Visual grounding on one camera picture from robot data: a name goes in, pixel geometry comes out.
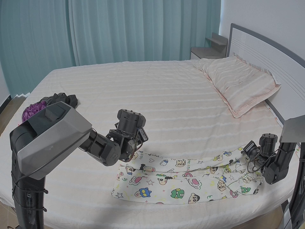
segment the mattress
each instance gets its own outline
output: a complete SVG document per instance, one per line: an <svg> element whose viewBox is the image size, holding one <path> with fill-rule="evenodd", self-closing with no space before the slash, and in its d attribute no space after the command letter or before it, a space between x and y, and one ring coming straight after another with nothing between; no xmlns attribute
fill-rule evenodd
<svg viewBox="0 0 305 229"><path fill-rule="evenodd" d="M234 150L281 127L260 103L234 118L196 60L122 62L58 69L48 74L13 116L0 137L0 198L13 206L9 133L29 104L54 93L76 94L76 110L102 135L114 128L119 109L146 117L149 140L142 151L167 158L203 158ZM298 158L287 177L263 182L256 195L192 205L146 204L111 196L118 164L105 167L75 150L47 177L45 225L64 228L231 228L267 213L292 195Z"/></svg>

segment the wall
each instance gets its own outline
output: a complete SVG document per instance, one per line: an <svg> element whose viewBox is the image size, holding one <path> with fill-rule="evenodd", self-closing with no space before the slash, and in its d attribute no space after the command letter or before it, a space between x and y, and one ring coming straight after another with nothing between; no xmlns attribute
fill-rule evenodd
<svg viewBox="0 0 305 229"><path fill-rule="evenodd" d="M231 23L260 33L305 59L305 0L222 0L219 34Z"/></svg>
<svg viewBox="0 0 305 229"><path fill-rule="evenodd" d="M9 90L7 88L3 71L0 64L0 106L4 103L7 97L10 95Z"/></svg>

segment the curtain fold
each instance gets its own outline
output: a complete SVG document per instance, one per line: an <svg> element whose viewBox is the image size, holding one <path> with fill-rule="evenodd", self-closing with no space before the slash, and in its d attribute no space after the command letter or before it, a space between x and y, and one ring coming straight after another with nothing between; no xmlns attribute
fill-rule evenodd
<svg viewBox="0 0 305 229"><path fill-rule="evenodd" d="M0 0L0 61L11 96L75 66L68 0Z"/></svg>
<svg viewBox="0 0 305 229"><path fill-rule="evenodd" d="M218 33L221 0L0 0L0 61L10 94L52 70L185 60Z"/></svg>
<svg viewBox="0 0 305 229"><path fill-rule="evenodd" d="M185 60L218 33L221 0L69 0L75 61Z"/></svg>

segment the cartoon print pajamas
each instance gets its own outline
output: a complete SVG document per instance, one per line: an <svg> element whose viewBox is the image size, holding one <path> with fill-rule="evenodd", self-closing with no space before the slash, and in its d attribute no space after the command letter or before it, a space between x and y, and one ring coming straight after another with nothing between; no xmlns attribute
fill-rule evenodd
<svg viewBox="0 0 305 229"><path fill-rule="evenodd" d="M111 194L158 204L193 204L257 194L262 176L248 173L248 161L242 147L214 158L179 160L137 151L131 162L120 162Z"/></svg>

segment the star print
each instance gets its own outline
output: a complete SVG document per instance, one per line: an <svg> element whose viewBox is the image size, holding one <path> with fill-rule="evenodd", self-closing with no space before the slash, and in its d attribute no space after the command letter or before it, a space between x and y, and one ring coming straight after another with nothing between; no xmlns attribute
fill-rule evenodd
<svg viewBox="0 0 305 229"><path fill-rule="evenodd" d="M117 198L123 198L123 193L117 193L116 197Z"/></svg>
<svg viewBox="0 0 305 229"><path fill-rule="evenodd" d="M153 183L155 183L155 182L152 181L152 180L149 180L149 181L147 181L147 183L148 183L148 185L152 185L153 186Z"/></svg>

